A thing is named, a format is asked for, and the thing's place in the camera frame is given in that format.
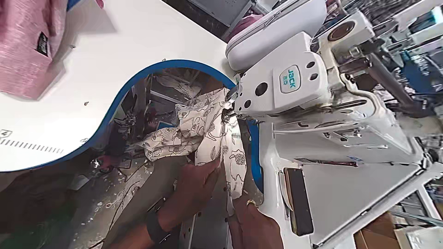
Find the white plastic cover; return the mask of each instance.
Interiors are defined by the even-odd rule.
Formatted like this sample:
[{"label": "white plastic cover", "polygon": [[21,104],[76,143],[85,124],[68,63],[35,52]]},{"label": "white plastic cover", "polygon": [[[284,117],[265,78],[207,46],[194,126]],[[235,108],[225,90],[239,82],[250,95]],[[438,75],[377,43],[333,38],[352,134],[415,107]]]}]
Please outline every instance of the white plastic cover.
[{"label": "white plastic cover", "polygon": [[302,31],[314,36],[325,18],[324,0],[289,0],[229,41],[229,65],[248,69],[292,36]]}]

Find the fabric scraps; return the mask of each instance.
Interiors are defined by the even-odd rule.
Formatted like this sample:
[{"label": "fabric scraps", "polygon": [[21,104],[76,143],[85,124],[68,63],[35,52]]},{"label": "fabric scraps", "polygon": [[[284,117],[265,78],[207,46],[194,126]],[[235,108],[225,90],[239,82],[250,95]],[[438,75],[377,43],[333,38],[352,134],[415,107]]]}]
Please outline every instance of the fabric scraps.
[{"label": "fabric scraps", "polygon": [[179,126],[152,132],[136,145],[144,148],[150,161],[195,152],[195,165],[201,166],[220,157],[225,164],[229,196],[236,199],[243,190],[246,158],[237,117],[222,124],[223,109],[232,107],[225,101],[228,92],[222,88],[191,99],[185,105],[176,105]]}]

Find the cardboard box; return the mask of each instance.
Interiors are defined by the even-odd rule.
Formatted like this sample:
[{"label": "cardboard box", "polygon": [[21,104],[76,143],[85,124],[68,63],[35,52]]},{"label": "cardboard box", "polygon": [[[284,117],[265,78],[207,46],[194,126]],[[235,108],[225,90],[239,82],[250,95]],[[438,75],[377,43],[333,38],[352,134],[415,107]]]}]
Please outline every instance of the cardboard box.
[{"label": "cardboard box", "polygon": [[390,213],[384,213],[354,234],[357,249],[400,249]]}]

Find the screw hole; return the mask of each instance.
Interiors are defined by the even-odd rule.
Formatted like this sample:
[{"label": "screw hole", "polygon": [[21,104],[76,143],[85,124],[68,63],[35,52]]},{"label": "screw hole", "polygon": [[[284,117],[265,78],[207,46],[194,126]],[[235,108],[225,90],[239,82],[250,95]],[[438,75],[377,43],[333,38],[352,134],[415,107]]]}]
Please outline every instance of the screw hole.
[{"label": "screw hole", "polygon": [[245,102],[245,108],[248,108],[248,107],[250,107],[251,106],[251,101],[250,100],[247,100],[246,102]]},{"label": "screw hole", "polygon": [[315,62],[310,62],[306,65],[306,68],[311,68],[315,65]]},{"label": "screw hole", "polygon": [[258,85],[255,89],[255,95],[261,96],[266,92],[266,90],[268,90],[268,84],[266,82],[260,83],[260,85]]},{"label": "screw hole", "polygon": [[315,80],[319,75],[318,74],[311,74],[311,77],[309,77],[309,80]]}]

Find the garment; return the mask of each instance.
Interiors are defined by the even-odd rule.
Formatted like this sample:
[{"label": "garment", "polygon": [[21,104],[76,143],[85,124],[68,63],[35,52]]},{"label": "garment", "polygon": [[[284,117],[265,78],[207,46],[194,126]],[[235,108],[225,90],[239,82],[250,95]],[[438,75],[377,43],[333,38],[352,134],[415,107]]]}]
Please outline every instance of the garment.
[{"label": "garment", "polygon": [[183,94],[187,99],[192,99],[200,92],[202,87],[200,84],[195,83],[192,86],[187,84],[184,81],[179,81],[177,78],[173,78],[169,75],[157,75],[155,79],[158,83],[165,87],[172,87],[176,89],[178,92]]},{"label": "garment", "polygon": [[195,152],[195,165],[201,166],[220,157],[225,164],[229,196],[236,199],[243,190],[246,158],[237,117],[222,124],[223,109],[232,107],[225,101],[228,92],[222,88],[191,99],[185,105],[176,105],[179,126],[152,132],[136,145],[144,148],[150,161]]},{"label": "garment", "polygon": [[65,28],[67,0],[0,1],[0,91],[37,99]]}]

